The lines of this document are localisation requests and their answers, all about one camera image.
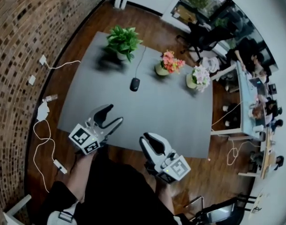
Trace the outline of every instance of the potted flower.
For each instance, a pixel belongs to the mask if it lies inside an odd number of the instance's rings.
[[[162,60],[154,68],[158,75],[166,76],[175,71],[179,72],[180,68],[185,65],[185,61],[174,58],[174,52],[167,50],[162,55]]]
[[[210,73],[203,66],[195,66],[192,73],[187,74],[186,83],[189,88],[197,89],[201,92],[210,85]]]
[[[134,58],[132,52],[137,49],[138,44],[142,43],[142,40],[138,39],[135,28],[122,28],[119,25],[111,29],[111,34],[106,39],[107,47],[117,52],[118,59],[128,59],[129,62]]]

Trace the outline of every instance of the wooden floor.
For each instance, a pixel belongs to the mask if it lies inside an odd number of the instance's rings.
[[[136,27],[136,31],[140,34],[139,38],[143,40],[143,45],[161,52],[167,49],[173,50],[177,58],[184,59],[191,66],[194,65],[188,53],[180,54],[183,45],[181,41],[175,39],[176,35],[182,33],[180,30],[161,21],[158,16],[130,5],[127,5],[124,11],[116,10],[108,1],[97,9],[77,33],[58,65],[68,61],[81,60],[95,33],[97,31],[108,33],[109,29],[116,24],[122,27]],[[52,94],[59,96],[58,100],[48,103],[50,113],[47,120],[50,124],[52,138],[56,142],[54,157],[65,165],[68,171],[74,162],[74,148],[68,139],[68,134],[57,130],[57,123],[77,67],[78,65],[74,64],[55,70],[45,91],[45,96]],[[239,98],[238,94],[230,96],[217,82],[214,82],[213,95],[213,122],[215,122],[222,117],[222,105],[237,101]],[[221,127],[223,127],[222,123],[213,126],[214,129]],[[47,137],[47,124],[44,122],[38,124],[36,131],[39,136]],[[33,163],[34,152],[39,142],[32,134],[25,177],[27,191],[32,196],[31,202],[28,203],[31,217],[38,211],[47,195],[42,177]],[[231,143],[226,142],[226,138],[212,136],[208,159],[187,158],[192,169],[191,172],[181,182],[172,186],[173,203],[177,213],[183,212],[183,205],[198,195],[204,196],[205,205],[209,206],[229,199],[238,193],[247,194],[250,191],[253,179],[240,177],[237,173],[247,171],[248,154],[254,148],[248,144],[243,146],[234,165],[228,166],[226,156],[231,147]],[[51,159],[52,150],[53,144],[48,142],[38,149],[36,155],[36,163],[45,176],[47,189],[51,188],[55,180],[66,181],[68,179],[68,175],[63,175],[61,172],[57,174],[57,169]],[[131,164],[144,174],[148,183],[154,188],[154,178],[147,174],[143,166],[145,158],[142,152],[111,147],[110,158],[117,162]]]

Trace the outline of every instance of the black chair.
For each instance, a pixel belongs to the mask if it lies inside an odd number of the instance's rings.
[[[183,54],[188,51],[190,47],[194,47],[199,61],[201,60],[200,52],[211,51],[218,42],[235,37],[235,35],[231,33],[229,29],[222,26],[217,26],[212,30],[208,30],[207,28],[201,26],[200,23],[193,24],[189,22],[188,26],[191,33],[187,37],[178,35],[176,38],[183,38],[189,43],[189,46],[185,50],[181,51],[181,53]]]
[[[256,197],[238,195],[237,197],[231,198],[225,202],[214,204],[208,208],[204,208],[204,200],[202,196],[199,196],[192,200],[189,205],[201,200],[202,209],[197,212],[190,220],[194,225],[208,225],[216,223],[217,225],[239,225],[243,220],[244,211],[250,211],[246,209],[246,203],[254,203],[249,201],[249,198],[256,199]]]

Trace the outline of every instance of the black mouse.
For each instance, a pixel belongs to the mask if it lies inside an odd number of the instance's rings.
[[[132,82],[130,83],[129,89],[131,89],[133,92],[137,92],[140,84],[140,79],[134,77],[132,79]]]

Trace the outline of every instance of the power adapter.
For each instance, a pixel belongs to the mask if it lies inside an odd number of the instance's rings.
[[[53,163],[58,167],[58,169],[63,173],[66,174],[67,173],[67,169],[58,161],[58,160],[54,160]]]

